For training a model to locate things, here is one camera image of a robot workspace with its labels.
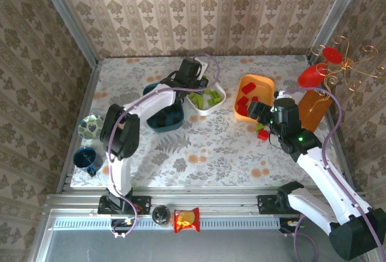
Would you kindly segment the white plastic container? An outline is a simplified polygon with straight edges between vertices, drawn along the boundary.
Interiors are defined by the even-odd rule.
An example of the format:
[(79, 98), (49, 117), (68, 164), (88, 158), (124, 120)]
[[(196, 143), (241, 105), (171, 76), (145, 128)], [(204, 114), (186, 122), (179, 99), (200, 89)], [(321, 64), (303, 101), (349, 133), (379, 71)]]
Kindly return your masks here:
[[(198, 113), (200, 116), (208, 116), (210, 115), (211, 113), (213, 113), (214, 111), (218, 110), (222, 104), (225, 102), (226, 100), (226, 92), (225, 90), (220, 86), (220, 84), (218, 82), (214, 82), (213, 78), (211, 77), (208, 77), (208, 80), (209, 80), (209, 83), (208, 83), (208, 87), (204, 88), (204, 91), (200, 91), (200, 92), (196, 92), (198, 94), (200, 94), (204, 100), (204, 109), (203, 110), (200, 110), (198, 109), (192, 102), (192, 100), (189, 99), (188, 95), (187, 95), (187, 101), (191, 104), (191, 106), (194, 108), (194, 110), (196, 111), (196, 113)], [(208, 105), (208, 100), (211, 99), (211, 96), (210, 96), (210, 91), (217, 91), (220, 95), (221, 95), (221, 99), (222, 99), (222, 102), (220, 102), (219, 104), (213, 106), (213, 107), (210, 107)]]

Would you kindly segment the teal plastic container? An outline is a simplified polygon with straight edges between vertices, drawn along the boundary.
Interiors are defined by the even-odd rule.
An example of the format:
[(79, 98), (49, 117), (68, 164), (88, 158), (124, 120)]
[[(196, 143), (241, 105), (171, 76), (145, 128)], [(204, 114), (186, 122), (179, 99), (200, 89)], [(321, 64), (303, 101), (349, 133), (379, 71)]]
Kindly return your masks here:
[[(144, 89), (143, 93), (144, 97), (149, 98), (141, 104), (141, 106), (144, 106), (140, 115), (141, 121), (144, 121), (145, 117), (148, 117), (146, 120), (147, 125), (156, 133), (165, 133), (177, 130), (182, 126), (184, 120), (182, 102), (177, 100), (176, 92), (171, 89), (162, 92), (162, 89), (166, 89), (166, 86), (159, 83), (148, 85)], [(180, 121), (177, 124), (170, 123), (169, 114), (171, 112), (179, 113)], [(168, 125), (165, 127), (157, 126), (157, 116), (160, 113), (166, 114), (168, 117)]]

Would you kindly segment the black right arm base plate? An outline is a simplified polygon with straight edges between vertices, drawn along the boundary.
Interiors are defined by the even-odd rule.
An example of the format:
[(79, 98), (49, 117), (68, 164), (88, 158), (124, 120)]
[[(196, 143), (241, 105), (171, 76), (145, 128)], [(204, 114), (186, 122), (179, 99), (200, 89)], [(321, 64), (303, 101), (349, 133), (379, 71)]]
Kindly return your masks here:
[(286, 198), (277, 195), (258, 195), (257, 206), (260, 214), (300, 214), (290, 207)]

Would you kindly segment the small circuit board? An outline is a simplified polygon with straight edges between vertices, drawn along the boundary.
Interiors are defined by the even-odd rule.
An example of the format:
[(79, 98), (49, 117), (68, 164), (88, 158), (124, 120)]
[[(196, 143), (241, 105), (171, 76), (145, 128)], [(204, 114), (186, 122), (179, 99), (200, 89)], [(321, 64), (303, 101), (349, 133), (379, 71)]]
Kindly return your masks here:
[(279, 218), (279, 231), (283, 234), (292, 234), (295, 231), (296, 226), (299, 223), (301, 217), (298, 218)]
[(135, 217), (111, 219), (111, 231), (118, 235), (125, 234), (132, 228), (135, 220)]

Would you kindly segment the red snack bag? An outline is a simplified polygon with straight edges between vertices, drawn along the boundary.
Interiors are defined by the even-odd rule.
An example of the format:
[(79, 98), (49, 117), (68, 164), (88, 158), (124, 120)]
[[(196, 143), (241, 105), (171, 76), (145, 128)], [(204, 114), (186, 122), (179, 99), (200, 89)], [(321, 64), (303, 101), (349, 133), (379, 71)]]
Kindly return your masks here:
[(189, 211), (174, 211), (174, 232), (178, 233), (183, 229), (194, 229), (200, 232), (200, 210), (194, 208)]

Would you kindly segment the black round jar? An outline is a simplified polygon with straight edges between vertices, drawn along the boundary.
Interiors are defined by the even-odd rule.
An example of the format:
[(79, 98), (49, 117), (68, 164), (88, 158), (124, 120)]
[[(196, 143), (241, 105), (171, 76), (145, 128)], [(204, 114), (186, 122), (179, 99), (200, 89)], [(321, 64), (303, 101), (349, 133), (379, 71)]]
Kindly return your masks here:
[(171, 211), (166, 205), (159, 205), (153, 209), (152, 220), (161, 227), (168, 227), (171, 223)]

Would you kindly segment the small leaf pattern bowl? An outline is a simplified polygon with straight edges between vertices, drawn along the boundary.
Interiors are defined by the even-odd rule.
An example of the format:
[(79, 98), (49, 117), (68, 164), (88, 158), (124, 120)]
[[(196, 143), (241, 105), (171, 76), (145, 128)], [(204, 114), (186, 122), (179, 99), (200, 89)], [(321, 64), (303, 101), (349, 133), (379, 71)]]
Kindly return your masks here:
[(84, 117), (77, 127), (79, 136), (83, 139), (98, 139), (104, 125), (104, 117), (91, 114)]

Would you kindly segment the floral patterned table cover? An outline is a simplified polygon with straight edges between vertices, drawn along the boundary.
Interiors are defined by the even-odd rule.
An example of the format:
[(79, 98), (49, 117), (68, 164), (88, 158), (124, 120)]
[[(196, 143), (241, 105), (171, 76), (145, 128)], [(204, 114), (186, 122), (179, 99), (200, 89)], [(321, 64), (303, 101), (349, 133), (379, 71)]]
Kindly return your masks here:
[[(131, 158), (134, 187), (279, 187), (298, 181), (315, 184), (290, 156), (257, 139), (255, 125), (238, 121), (233, 106), (240, 79), (246, 74), (270, 78), (278, 90), (298, 88), (296, 79), (308, 67), (305, 56), (216, 57), (222, 69), (220, 86), (226, 93), (220, 109), (199, 116), (186, 100), (181, 128), (156, 133), (141, 126), (139, 148)], [(105, 59), (96, 85), (90, 113), (105, 115), (113, 103), (137, 100), (147, 85), (157, 83), (180, 67), (181, 57)], [(105, 188), (109, 168), (99, 140), (82, 142), (104, 159), (96, 176), (75, 168), (72, 188)]]

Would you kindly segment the orange wooden base block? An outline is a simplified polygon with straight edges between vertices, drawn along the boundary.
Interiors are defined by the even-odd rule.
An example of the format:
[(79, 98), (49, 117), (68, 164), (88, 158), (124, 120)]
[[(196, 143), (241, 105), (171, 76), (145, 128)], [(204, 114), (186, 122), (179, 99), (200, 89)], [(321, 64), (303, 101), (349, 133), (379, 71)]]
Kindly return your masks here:
[(324, 97), (316, 91), (308, 91), (298, 104), (302, 127), (314, 132), (331, 104), (331, 98)]

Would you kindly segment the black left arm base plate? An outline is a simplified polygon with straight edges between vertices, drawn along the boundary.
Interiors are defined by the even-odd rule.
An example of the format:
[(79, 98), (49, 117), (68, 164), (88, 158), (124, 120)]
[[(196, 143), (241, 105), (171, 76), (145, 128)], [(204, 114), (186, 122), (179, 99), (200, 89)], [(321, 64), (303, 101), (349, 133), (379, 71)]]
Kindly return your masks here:
[[(150, 196), (131, 196), (129, 201), (133, 204), (138, 214), (149, 214), (151, 207)], [(101, 196), (98, 204), (98, 214), (109, 215), (134, 215), (131, 205), (116, 196)]]

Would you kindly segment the flat red candle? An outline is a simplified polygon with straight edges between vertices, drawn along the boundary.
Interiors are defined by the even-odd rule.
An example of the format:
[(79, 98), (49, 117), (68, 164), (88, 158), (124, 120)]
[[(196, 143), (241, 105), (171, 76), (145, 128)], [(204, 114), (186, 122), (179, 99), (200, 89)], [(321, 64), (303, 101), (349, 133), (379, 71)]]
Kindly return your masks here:
[(343, 61), (343, 55), (333, 47), (324, 47), (322, 50), (322, 55), (326, 61), (332, 64), (337, 65)]

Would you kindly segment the aluminium mounting rail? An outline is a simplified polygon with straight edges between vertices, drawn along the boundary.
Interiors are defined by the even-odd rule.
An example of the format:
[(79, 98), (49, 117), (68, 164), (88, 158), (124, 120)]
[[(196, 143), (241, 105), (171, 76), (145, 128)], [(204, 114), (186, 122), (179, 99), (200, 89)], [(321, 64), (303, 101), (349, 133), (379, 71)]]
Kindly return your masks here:
[[(258, 215), (259, 195), (274, 195), (275, 187), (137, 187), (135, 196), (150, 196), (151, 207), (171, 209), (198, 207), (205, 217), (248, 217)], [(44, 212), (70, 217), (97, 216), (102, 188), (67, 188), (47, 195)]]

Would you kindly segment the red cup on stand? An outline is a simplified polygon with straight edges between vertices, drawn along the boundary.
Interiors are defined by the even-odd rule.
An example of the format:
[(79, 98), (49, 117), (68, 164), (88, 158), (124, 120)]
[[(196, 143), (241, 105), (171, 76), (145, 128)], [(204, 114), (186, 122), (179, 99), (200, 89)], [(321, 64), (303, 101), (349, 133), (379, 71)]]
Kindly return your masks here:
[(297, 82), (301, 88), (318, 87), (326, 75), (326, 65), (311, 65), (298, 77)]

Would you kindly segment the dark blue mug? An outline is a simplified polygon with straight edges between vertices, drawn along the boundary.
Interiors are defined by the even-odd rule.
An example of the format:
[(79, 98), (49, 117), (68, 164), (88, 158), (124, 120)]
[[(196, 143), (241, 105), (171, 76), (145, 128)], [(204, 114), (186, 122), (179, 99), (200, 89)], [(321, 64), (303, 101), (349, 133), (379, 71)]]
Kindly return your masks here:
[(101, 156), (92, 147), (82, 147), (73, 156), (74, 165), (89, 176), (94, 177), (102, 167)]

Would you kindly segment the orange plastic container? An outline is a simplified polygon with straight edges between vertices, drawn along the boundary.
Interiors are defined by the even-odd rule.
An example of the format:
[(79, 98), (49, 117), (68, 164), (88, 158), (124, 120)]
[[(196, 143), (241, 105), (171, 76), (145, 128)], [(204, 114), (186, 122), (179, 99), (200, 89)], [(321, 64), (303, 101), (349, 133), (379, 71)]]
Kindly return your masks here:
[[(241, 88), (250, 82), (253, 82), (256, 85), (256, 88), (251, 93), (245, 95), (241, 91)], [(274, 91), (275, 91), (274, 81), (272, 81), (272, 79), (268, 77), (263, 77), (263, 76), (254, 75), (254, 74), (246, 74), (243, 77), (241, 77), (239, 81), (238, 89), (236, 90), (236, 97), (233, 105), (235, 118), (238, 121), (257, 124), (257, 121), (249, 118), (248, 116), (243, 116), (237, 112), (239, 108), (237, 105), (237, 101), (242, 96), (246, 96), (249, 99), (249, 102), (248, 102), (248, 105), (249, 105), (252, 101), (252, 98), (254, 96), (257, 96), (259, 99), (259, 102), (272, 106), (274, 101)]]

